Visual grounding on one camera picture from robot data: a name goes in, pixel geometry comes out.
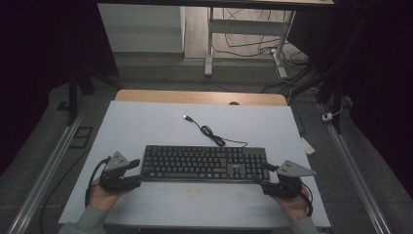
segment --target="black keyboard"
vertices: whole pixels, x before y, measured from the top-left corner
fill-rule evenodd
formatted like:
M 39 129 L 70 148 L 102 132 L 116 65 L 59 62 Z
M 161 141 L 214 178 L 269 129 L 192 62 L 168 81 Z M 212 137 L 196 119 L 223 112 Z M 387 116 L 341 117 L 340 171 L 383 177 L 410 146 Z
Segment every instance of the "black keyboard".
M 147 145 L 141 174 L 160 181 L 268 181 L 265 162 L 265 148 Z

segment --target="person's left hand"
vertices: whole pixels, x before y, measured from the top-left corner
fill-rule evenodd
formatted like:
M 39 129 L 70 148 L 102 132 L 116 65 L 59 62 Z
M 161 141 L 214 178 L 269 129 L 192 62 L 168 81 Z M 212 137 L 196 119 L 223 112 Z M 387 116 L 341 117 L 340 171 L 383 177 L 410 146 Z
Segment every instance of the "person's left hand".
M 89 205 L 96 207 L 104 212 L 110 212 L 119 198 L 131 192 L 131 190 L 120 193 L 107 192 L 99 185 L 99 182 L 100 179 L 97 178 L 92 183 Z

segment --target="wall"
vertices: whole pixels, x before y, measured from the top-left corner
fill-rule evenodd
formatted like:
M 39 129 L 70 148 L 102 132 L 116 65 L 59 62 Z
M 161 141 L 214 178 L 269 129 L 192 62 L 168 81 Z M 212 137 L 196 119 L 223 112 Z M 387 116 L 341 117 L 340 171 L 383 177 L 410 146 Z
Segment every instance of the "wall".
M 113 52 L 184 51 L 184 7 L 98 4 Z

